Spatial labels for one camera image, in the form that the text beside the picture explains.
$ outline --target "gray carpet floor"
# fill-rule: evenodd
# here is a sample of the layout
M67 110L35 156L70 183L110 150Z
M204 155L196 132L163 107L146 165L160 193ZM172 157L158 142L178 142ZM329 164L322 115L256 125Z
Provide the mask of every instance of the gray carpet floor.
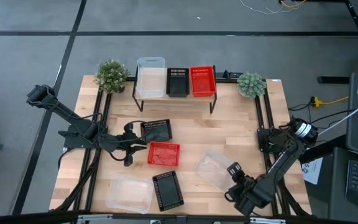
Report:
M276 11L276 1L242 0L255 10ZM358 13L358 1L352 1ZM70 31L80 0L0 0L0 30ZM213 31L356 31L346 6L308 2L288 13L253 12L238 0L200 1L88 1L79 31L213 30ZM25 104L35 84L53 85L68 43L61 37L0 36L0 215L11 212L43 111ZM132 74L139 57L164 57L167 66L214 64L217 71L257 72L283 82L288 106L310 96L323 101L347 96L347 85L319 85L320 75L348 76L358 72L358 38L345 37L217 37L217 36L94 36L76 37L58 98L74 108L83 75L92 75L100 61L124 62ZM311 109L311 119L345 110L347 102ZM308 111L294 116L309 119ZM340 116L318 123L326 126ZM57 176L63 138L57 131L68 124L52 116L25 201L24 213L48 210ZM345 132L346 124L324 135L330 140ZM330 158L324 173L330 173ZM326 216L329 181L307 184L313 213Z

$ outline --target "red basket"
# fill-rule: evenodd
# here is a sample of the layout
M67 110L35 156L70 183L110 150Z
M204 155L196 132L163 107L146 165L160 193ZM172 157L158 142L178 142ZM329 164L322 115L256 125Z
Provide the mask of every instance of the red basket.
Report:
M179 165L180 145L165 142L150 142L148 164L163 166Z
M216 93L212 66L190 67L190 77L193 96L212 96Z

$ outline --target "potted plant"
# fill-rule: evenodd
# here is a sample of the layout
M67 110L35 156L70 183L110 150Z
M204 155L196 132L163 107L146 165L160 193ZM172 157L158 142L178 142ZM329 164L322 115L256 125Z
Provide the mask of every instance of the potted plant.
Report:
M263 96L267 88L266 82L256 73L246 72L237 79L239 93L246 98L254 99L256 96Z
M124 64L117 60L108 60L99 64L95 82L106 93L122 93L125 90L126 78L130 74Z

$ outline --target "clear plastic container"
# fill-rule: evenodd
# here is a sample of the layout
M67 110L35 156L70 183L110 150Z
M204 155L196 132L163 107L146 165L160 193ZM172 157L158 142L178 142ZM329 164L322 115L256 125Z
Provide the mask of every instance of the clear plastic container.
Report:
M167 69L162 57L137 59L136 90L143 98L159 98L167 88Z
M150 209L154 191L151 180L132 179L117 175L110 182L106 206L146 214Z
M226 169L233 163L218 151L208 150L198 164L197 174L221 192L227 192L234 182Z

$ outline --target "black plastic basket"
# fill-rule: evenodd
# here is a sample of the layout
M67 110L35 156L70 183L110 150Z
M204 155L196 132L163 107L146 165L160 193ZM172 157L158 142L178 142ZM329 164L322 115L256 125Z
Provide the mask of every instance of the black plastic basket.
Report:
M153 183L161 212L185 204L175 171L154 176Z
M167 95L169 97L187 97L190 94L189 69L167 69Z
M168 141L172 139L171 122L169 119L149 121L140 124L143 141Z

